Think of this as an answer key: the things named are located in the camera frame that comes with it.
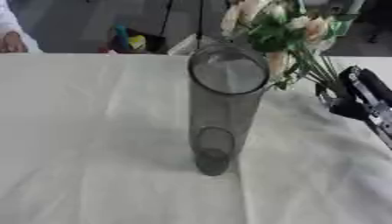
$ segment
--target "wire mesh cup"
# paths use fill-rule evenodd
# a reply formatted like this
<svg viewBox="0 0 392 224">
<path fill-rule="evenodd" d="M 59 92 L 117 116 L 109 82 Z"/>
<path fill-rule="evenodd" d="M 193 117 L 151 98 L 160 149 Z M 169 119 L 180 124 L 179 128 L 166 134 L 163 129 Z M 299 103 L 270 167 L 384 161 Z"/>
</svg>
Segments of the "wire mesh cup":
<svg viewBox="0 0 392 224">
<path fill-rule="evenodd" d="M 199 170 L 221 175 L 241 152 L 270 77 L 268 64 L 230 44 L 208 45 L 188 62 L 189 141 Z"/>
</svg>

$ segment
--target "tripod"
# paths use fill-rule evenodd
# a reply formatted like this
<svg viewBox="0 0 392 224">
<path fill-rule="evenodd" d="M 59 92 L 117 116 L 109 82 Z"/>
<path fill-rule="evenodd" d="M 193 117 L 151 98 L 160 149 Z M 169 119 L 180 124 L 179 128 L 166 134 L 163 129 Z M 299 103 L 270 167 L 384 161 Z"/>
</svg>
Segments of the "tripod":
<svg viewBox="0 0 392 224">
<path fill-rule="evenodd" d="M 196 39 L 197 39 L 197 48 L 200 48 L 200 42 L 203 37 L 203 17 L 204 17 L 204 1 L 205 0 L 199 0 L 199 18 L 198 18 L 198 30 L 196 31 Z M 172 6 L 173 6 L 174 0 L 169 0 L 169 2 L 166 5 L 166 14 L 164 16 L 164 23 L 162 25 L 161 32 L 159 33 L 159 36 L 163 36 L 165 33 L 165 29 L 167 26 L 167 22 L 169 20 L 170 13 L 172 12 Z"/>
</svg>

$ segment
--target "yellow object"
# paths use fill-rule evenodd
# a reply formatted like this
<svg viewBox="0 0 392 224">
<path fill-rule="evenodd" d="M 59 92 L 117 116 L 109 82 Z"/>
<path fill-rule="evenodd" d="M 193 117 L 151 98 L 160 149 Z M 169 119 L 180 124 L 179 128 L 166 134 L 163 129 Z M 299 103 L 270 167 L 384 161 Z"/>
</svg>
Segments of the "yellow object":
<svg viewBox="0 0 392 224">
<path fill-rule="evenodd" d="M 133 47 L 133 49 L 141 49 L 146 46 L 146 40 L 143 35 L 128 38 L 128 43 Z"/>
</svg>

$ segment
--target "table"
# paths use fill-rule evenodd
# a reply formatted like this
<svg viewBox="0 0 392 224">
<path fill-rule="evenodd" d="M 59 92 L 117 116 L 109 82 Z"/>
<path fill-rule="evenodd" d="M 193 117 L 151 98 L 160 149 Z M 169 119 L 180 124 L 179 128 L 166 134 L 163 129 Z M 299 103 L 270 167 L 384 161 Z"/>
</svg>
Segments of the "table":
<svg viewBox="0 0 392 224">
<path fill-rule="evenodd" d="M 186 57 L 7 55 L 2 223 L 390 223 L 389 149 L 304 81 L 262 99 L 238 167 L 196 172 Z M 389 58 L 337 58 L 376 71 Z"/>
</svg>

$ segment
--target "container rim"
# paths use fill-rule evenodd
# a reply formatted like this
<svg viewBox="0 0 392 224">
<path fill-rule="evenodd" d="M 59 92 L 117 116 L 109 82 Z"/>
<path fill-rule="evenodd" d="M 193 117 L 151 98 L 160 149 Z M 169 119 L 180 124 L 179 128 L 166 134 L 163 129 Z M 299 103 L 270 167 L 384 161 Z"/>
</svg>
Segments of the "container rim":
<svg viewBox="0 0 392 224">
<path fill-rule="evenodd" d="M 265 78 L 260 82 L 259 85 L 257 85 L 256 87 L 250 89 L 249 91 L 245 91 L 245 92 L 238 92 L 238 93 L 227 93 L 227 92 L 222 92 L 216 89 L 213 89 L 205 84 L 203 84 L 196 76 L 195 72 L 193 71 L 195 64 L 197 62 L 197 60 L 199 59 L 199 57 L 201 57 L 202 55 L 204 55 L 205 53 L 209 53 L 209 52 L 214 52 L 217 50 L 222 50 L 222 49 L 228 49 L 231 51 L 237 51 L 239 54 L 242 54 L 246 59 L 251 60 L 253 63 L 255 63 L 255 65 L 257 65 L 258 67 L 260 67 L 261 69 L 265 69 Z M 244 49 L 241 49 L 240 47 L 237 47 L 233 44 L 211 44 L 211 45 L 207 45 L 201 49 L 199 49 L 197 52 L 195 52 L 194 54 L 191 55 L 191 57 L 188 60 L 188 73 L 191 76 L 191 79 L 197 83 L 199 86 L 203 87 L 205 90 L 216 93 L 218 95 L 231 95 L 231 96 L 235 96 L 235 95 L 250 95 L 253 94 L 255 92 L 258 92 L 259 90 L 263 89 L 264 86 L 266 86 L 268 80 L 270 79 L 270 70 L 269 70 L 269 66 L 265 60 L 264 57 L 258 59 L 259 57 L 256 57 L 253 53 L 246 51 Z"/>
</svg>

